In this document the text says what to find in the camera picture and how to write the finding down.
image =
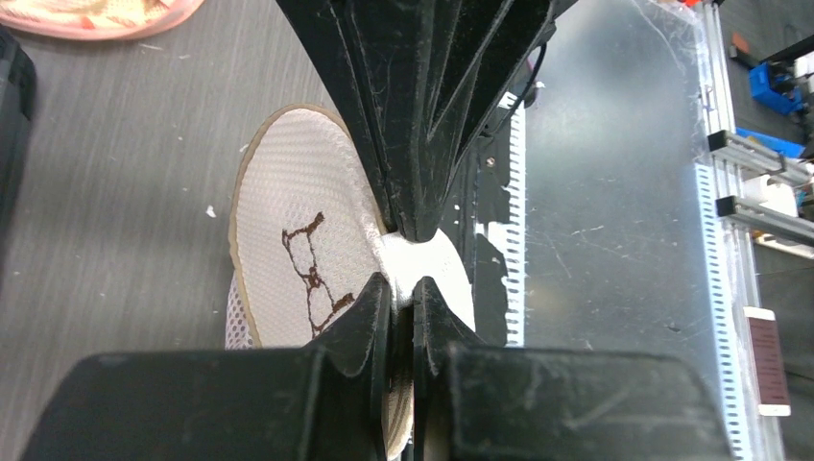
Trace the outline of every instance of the wooden table surface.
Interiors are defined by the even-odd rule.
[[[39,87],[0,266],[4,460],[79,359],[223,346],[241,150],[287,104],[331,106],[275,2],[136,42],[17,36]]]

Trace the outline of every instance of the brown rectangular object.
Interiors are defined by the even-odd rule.
[[[763,416],[789,416],[791,402],[783,370],[775,313],[757,307],[745,307],[744,310],[749,321],[754,367],[757,372],[760,397],[758,411]]]

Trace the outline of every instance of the blue object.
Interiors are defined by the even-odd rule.
[[[780,83],[791,78],[786,75],[777,77],[775,80],[776,83]],[[749,86],[752,88],[753,99],[783,115],[802,110],[802,93],[799,88],[794,88],[793,97],[790,99],[788,96],[772,90],[770,79],[768,62],[763,62],[749,71]]]
[[[805,146],[801,146],[800,144],[786,141],[785,139],[778,139],[768,134],[753,132],[752,130],[737,128],[735,132],[739,136],[753,137],[757,139],[760,144],[788,158],[800,158],[802,151],[805,149]]]

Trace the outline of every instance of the white debris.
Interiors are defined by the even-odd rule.
[[[164,49],[161,48],[160,46],[148,45],[147,43],[139,43],[138,46],[142,48],[147,48],[148,50],[164,51]]]

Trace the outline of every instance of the brown edge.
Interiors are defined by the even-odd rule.
[[[243,266],[240,263],[240,256],[238,255],[237,203],[240,200],[240,186],[243,184],[243,177],[246,175],[246,170],[249,168],[249,163],[251,163],[251,159],[254,158],[254,151],[257,150],[257,146],[260,145],[260,142],[263,140],[263,136],[266,135],[269,128],[274,124],[274,122],[279,117],[281,117],[287,112],[297,109],[313,110],[328,117],[330,121],[339,126],[339,128],[341,128],[342,131],[345,132],[345,135],[347,135],[347,137],[350,138],[350,133],[347,130],[345,122],[337,113],[334,113],[329,109],[322,108],[320,106],[315,106],[313,104],[292,104],[276,111],[269,118],[267,118],[262,125],[260,125],[260,128],[257,130],[257,133],[251,139],[251,143],[249,143],[249,148],[243,155],[243,159],[240,162],[240,168],[238,168],[237,170],[237,179],[235,180],[234,193],[232,194],[231,199],[231,211],[229,212],[228,241],[229,241],[229,256],[231,256],[231,262],[232,265],[234,265],[234,271],[237,277],[238,295],[240,295],[240,298],[243,301],[243,305],[246,309],[246,319],[249,321],[249,334],[251,335],[251,339],[254,343],[255,348],[261,348],[263,347],[263,344],[260,341],[260,333],[257,331],[257,324],[254,321],[254,316],[251,314],[249,296],[246,293],[246,284],[243,280]],[[375,216],[376,224],[378,225],[379,230],[383,231],[385,229],[384,222],[382,221],[381,216],[379,214],[380,213],[376,213]]]

